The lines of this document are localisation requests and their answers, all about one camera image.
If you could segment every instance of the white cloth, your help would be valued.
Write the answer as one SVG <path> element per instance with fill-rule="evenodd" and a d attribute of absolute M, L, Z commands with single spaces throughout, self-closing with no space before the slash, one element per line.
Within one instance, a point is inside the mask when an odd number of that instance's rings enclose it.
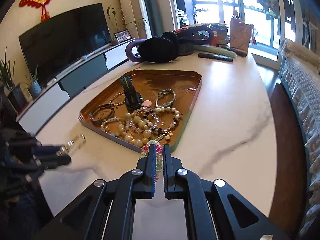
<path fill-rule="evenodd" d="M 305 147 L 309 151 L 309 172 L 312 173 L 309 190 L 313 191 L 313 195 L 309 199 L 311 208 L 300 231 L 303 235 L 320 211 L 320 76 L 311 70 L 309 63 L 295 56 L 287 57 L 279 74 L 288 83 L 290 96 L 297 104 L 307 139 Z"/>
<path fill-rule="evenodd" d="M 278 51 L 285 57 L 296 56 L 297 58 L 310 63 L 305 65 L 305 67 L 310 68 L 314 73 L 320 72 L 320 57 L 306 47 L 289 39 L 283 39 L 279 44 Z"/>

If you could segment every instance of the gold chain bracelet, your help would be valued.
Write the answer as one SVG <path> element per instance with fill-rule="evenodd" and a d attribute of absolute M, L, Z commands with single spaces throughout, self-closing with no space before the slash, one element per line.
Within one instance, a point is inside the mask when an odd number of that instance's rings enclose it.
<path fill-rule="evenodd" d="M 119 92 L 116 95 L 114 95 L 113 98 L 110 99 L 110 105 L 115 106 L 115 107 L 122 106 L 124 104 L 124 101 L 121 102 L 121 103 L 117 103 L 117 104 L 112 103 L 112 101 L 115 100 L 116 98 L 118 98 L 120 95 L 124 95 L 124 93 L 123 92 Z"/>

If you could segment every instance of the remote control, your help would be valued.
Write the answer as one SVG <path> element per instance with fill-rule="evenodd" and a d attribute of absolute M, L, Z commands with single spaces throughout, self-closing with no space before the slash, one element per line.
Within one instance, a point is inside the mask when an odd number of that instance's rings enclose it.
<path fill-rule="evenodd" d="M 210 58 L 210 59 L 218 59 L 218 60 L 224 60 L 224 61 L 233 62 L 233 58 L 232 57 L 219 55 L 219 54 L 199 53 L 198 57 Z"/>

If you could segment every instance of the gold tray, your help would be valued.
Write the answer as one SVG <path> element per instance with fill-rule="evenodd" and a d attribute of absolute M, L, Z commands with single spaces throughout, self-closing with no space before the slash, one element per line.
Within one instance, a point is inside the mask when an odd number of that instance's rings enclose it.
<path fill-rule="evenodd" d="M 194 71 L 181 71 L 181 70 L 133 70 L 127 72 L 125 75 L 131 75 L 132 84 L 135 87 L 135 90 L 139 92 L 143 100 L 150 100 L 153 104 L 153 108 L 156 107 L 156 99 L 158 93 L 163 89 L 172 89 L 176 93 L 176 100 L 173 103 L 174 108 L 178 111 L 182 112 L 181 121 L 179 122 L 178 127 L 170 133 L 171 139 L 166 141 L 162 139 L 161 144 L 169 144 L 171 148 L 171 152 L 173 152 L 183 134 L 185 126 L 189 120 L 192 109 L 195 105 L 196 99 L 198 97 L 200 87 L 202 84 L 202 76 Z M 129 149 L 132 149 L 136 152 L 141 152 L 141 148 L 132 145 L 130 143 L 125 142 L 124 140 L 117 137 L 114 137 L 107 132 L 104 132 L 100 129 L 100 126 L 95 126 L 89 119 L 89 114 L 92 110 L 97 108 L 103 104 L 109 104 L 110 99 L 119 92 L 123 92 L 123 88 L 120 84 L 120 79 L 113 82 L 110 86 L 108 86 L 105 90 L 103 90 L 100 94 L 98 94 L 94 99 L 92 99 L 81 111 L 78 116 L 78 119 L 85 127 L 95 131 L 96 133 L 115 141 Z M 169 94 L 164 98 L 159 99 L 158 104 L 161 105 L 163 103 L 169 102 L 172 100 L 173 95 Z M 113 103 L 120 103 L 124 100 L 124 95 L 116 98 Z M 115 117 L 124 116 L 125 113 L 128 112 L 125 105 L 119 106 L 115 109 Z M 110 113 L 110 110 L 107 109 L 105 111 L 101 111 L 98 115 L 95 116 L 95 119 L 101 119 L 106 117 Z M 163 113 L 159 114 L 159 128 L 166 129 L 169 127 L 169 124 L 172 123 L 173 114 L 172 113 Z M 117 122 L 110 123 L 108 127 L 111 132 L 116 133 L 117 130 Z M 127 132 L 134 139 L 142 139 L 142 135 L 134 133 L 133 130 L 129 130 Z"/>

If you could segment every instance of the glass door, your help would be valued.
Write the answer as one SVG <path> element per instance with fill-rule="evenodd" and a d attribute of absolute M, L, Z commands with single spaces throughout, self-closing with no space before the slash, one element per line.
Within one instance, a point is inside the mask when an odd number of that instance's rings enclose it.
<path fill-rule="evenodd" d="M 279 69 L 281 59 L 278 48 L 284 35 L 280 8 L 283 0 L 242 0 L 242 19 L 253 24 L 257 30 L 256 45 L 250 45 L 249 51 L 257 63 Z"/>
<path fill-rule="evenodd" d="M 256 62 L 275 69 L 280 68 L 279 42 L 286 37 L 295 41 L 295 8 L 293 0 L 193 0 L 198 23 L 225 23 L 229 25 L 232 11 L 257 30 L 256 45 L 249 51 Z"/>

